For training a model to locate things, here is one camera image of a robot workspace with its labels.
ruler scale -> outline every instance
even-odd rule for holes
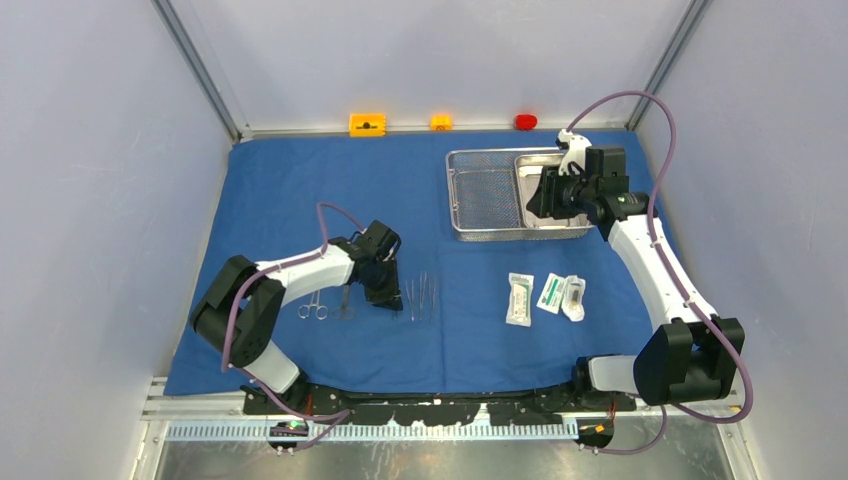
[[[283,441],[288,438],[271,437],[271,427],[278,420],[185,420],[172,421],[166,439],[181,442],[255,442]],[[291,440],[311,440],[328,428],[309,423],[309,436]],[[401,425],[339,425],[322,442],[409,442],[457,440],[574,440],[577,439],[577,420],[564,418],[555,425],[491,426],[488,419],[475,420],[468,425],[428,427],[413,424]]]

sterile package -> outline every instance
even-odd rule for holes
[[[547,312],[559,313],[559,306],[562,304],[563,295],[565,295],[565,286],[565,278],[549,273],[548,281],[545,282],[545,288],[542,289],[542,294],[539,296],[536,306]]]
[[[572,322],[583,320],[583,292],[586,290],[586,280],[577,275],[565,277],[565,298],[562,300],[562,312]]]
[[[533,275],[510,273],[509,288],[509,310],[506,312],[506,323],[529,327]]]

white robotic arm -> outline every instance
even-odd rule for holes
[[[671,253],[656,212],[648,212],[648,195],[630,191],[624,149],[592,147],[566,130],[557,143],[568,151],[558,165],[544,167],[543,181],[526,208],[539,218],[585,213],[633,277],[654,331],[639,355],[580,359],[572,375],[578,388],[634,393],[650,405],[727,396],[736,365],[689,305],[696,303],[737,352],[744,331],[736,319],[720,318],[701,297]],[[657,232],[656,242],[648,232],[648,219]],[[688,292],[686,298],[657,255],[657,245]]]
[[[189,321],[195,332],[223,351],[236,291],[252,275],[267,272],[247,290],[247,305],[239,309],[230,361],[283,393],[301,372],[271,340],[280,308],[322,288],[359,282],[372,305],[402,310],[395,260],[400,244],[395,232],[375,220],[361,235],[334,238],[326,247],[301,255],[255,265],[241,255],[232,257]]]

metal tray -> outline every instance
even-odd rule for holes
[[[521,205],[527,205],[527,202],[536,193],[536,188],[539,186],[539,180],[542,177],[542,167],[559,166],[561,160],[562,153],[521,155],[515,159],[515,178],[518,181],[518,198]],[[574,233],[571,237],[560,238],[580,237],[592,229],[592,224],[583,214],[565,220],[554,220],[553,218],[539,218],[527,211],[526,208],[522,208],[521,219],[524,225],[529,228],[565,229]]]
[[[591,226],[567,223],[528,226],[516,161],[524,156],[555,155],[557,148],[457,150],[447,154],[451,226],[464,242],[576,238]],[[531,178],[524,178],[529,188]],[[536,186],[532,185],[532,196]]]

orange connector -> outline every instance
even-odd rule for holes
[[[450,115],[433,115],[430,118],[430,130],[453,130],[453,120]]]
[[[350,116],[351,137],[382,137],[386,134],[386,116],[382,113],[355,113]]]

